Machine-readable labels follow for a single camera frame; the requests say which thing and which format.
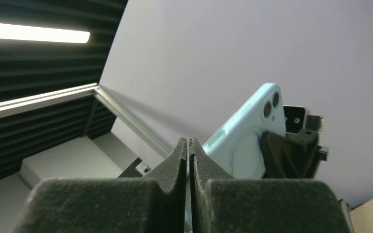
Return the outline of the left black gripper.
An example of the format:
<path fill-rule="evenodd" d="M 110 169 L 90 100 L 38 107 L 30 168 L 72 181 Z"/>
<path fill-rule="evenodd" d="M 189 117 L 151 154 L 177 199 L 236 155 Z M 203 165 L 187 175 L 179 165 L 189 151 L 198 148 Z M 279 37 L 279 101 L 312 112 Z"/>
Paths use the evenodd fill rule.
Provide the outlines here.
<path fill-rule="evenodd" d="M 265 178 L 312 179 L 319 160 L 327 160 L 328 150 L 319 147 L 322 116 L 310 115 L 302 106 L 284 105 L 287 136 L 265 132 L 261 151 Z"/>

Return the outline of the phone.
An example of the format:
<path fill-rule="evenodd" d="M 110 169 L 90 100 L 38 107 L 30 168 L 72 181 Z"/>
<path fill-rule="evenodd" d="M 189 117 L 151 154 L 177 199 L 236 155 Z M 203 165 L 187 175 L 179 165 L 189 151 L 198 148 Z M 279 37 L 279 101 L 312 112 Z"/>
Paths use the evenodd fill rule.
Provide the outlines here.
<path fill-rule="evenodd" d="M 286 134 L 282 101 L 279 85 L 264 83 L 203 144 L 206 155 L 235 178 L 261 179 L 266 172 L 262 134 Z"/>

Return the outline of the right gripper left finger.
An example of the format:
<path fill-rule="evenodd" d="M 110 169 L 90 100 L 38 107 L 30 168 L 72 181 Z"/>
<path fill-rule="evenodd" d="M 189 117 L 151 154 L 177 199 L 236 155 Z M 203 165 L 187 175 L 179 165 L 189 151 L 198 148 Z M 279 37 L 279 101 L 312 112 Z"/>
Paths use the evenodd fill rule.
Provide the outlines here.
<path fill-rule="evenodd" d="M 48 179 L 29 195 L 17 233 L 182 233 L 188 142 L 141 178 Z"/>

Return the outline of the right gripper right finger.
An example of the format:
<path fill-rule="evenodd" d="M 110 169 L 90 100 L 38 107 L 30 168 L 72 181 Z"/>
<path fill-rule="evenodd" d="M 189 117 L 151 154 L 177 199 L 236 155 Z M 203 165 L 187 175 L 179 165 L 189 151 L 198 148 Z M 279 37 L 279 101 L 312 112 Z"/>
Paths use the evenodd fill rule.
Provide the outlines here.
<path fill-rule="evenodd" d="M 195 233 L 347 233 L 332 190 L 311 179 L 235 179 L 189 141 Z"/>

